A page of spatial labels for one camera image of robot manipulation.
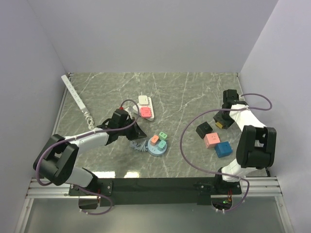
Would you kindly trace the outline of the yellow usb charger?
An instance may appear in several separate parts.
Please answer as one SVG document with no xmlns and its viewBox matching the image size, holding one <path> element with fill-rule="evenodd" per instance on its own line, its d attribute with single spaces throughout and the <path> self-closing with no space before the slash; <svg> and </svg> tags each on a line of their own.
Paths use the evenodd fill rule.
<svg viewBox="0 0 311 233">
<path fill-rule="evenodd" d="M 220 122 L 216 122 L 215 125 L 216 125 L 219 129 L 224 129 L 224 128 L 225 128 Z"/>
</svg>

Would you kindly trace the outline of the black cube socket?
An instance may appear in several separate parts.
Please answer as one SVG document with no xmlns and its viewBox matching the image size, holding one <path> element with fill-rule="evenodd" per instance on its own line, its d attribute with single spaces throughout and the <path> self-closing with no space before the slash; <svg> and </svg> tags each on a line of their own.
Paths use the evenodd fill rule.
<svg viewBox="0 0 311 233">
<path fill-rule="evenodd" d="M 206 134 L 212 132 L 213 132 L 212 127 L 206 121 L 198 125 L 196 128 L 196 133 L 200 136 L 201 139 L 203 139 Z"/>
</svg>

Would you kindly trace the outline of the pink cube socket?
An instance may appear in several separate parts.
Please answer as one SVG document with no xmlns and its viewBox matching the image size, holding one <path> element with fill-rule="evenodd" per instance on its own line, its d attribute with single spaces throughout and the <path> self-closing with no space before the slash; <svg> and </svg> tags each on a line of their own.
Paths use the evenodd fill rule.
<svg viewBox="0 0 311 233">
<path fill-rule="evenodd" d="M 220 142 L 221 141 L 217 133 L 208 133 L 204 136 L 204 143 L 208 149 L 215 147 Z"/>
</svg>

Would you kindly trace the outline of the long white power strip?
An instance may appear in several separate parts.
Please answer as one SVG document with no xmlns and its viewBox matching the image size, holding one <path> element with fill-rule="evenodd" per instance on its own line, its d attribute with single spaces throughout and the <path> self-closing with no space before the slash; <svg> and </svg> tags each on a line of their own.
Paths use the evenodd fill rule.
<svg viewBox="0 0 311 233">
<path fill-rule="evenodd" d="M 69 93 L 73 97 L 74 101 L 76 102 L 77 106 L 79 107 L 79 109 L 83 113 L 83 116 L 84 116 L 84 118 L 87 122 L 87 125 L 88 125 L 88 129 L 93 130 L 94 129 L 93 117 L 91 116 L 87 107 L 83 103 L 82 99 L 80 98 L 80 96 L 78 95 L 78 93 L 76 92 L 75 88 L 73 87 L 73 85 L 71 84 L 70 80 L 68 79 L 68 77 L 66 75 L 61 76 L 61 79 L 62 79 L 63 83 L 65 84 L 67 90 L 69 91 Z"/>
</svg>

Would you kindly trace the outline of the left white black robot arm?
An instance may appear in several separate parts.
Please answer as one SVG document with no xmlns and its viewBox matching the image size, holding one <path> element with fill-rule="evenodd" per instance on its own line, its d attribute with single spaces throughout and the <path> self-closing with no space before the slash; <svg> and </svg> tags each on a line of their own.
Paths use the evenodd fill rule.
<svg viewBox="0 0 311 233">
<path fill-rule="evenodd" d="M 121 136 L 129 141 L 147 137 L 137 119 L 130 116 L 124 120 L 108 118 L 93 130 L 74 136 L 54 134 L 33 164 L 35 178 L 41 186 L 64 184 L 73 174 L 75 161 L 81 153 L 109 145 Z"/>
</svg>

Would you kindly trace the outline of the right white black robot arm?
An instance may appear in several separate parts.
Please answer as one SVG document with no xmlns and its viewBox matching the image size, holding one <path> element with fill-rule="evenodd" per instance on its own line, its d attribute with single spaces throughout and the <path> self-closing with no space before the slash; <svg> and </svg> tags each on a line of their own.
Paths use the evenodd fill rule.
<svg viewBox="0 0 311 233">
<path fill-rule="evenodd" d="M 237 182 L 248 173 L 271 167 L 276 150 L 276 129 L 267 127 L 245 104 L 233 104 L 230 109 L 220 110 L 214 117 L 216 125 L 228 129 L 236 123 L 241 137 L 236 149 L 236 158 L 221 168 L 222 177 L 215 179 L 213 188 L 223 194 L 230 188 L 230 182 Z"/>
</svg>

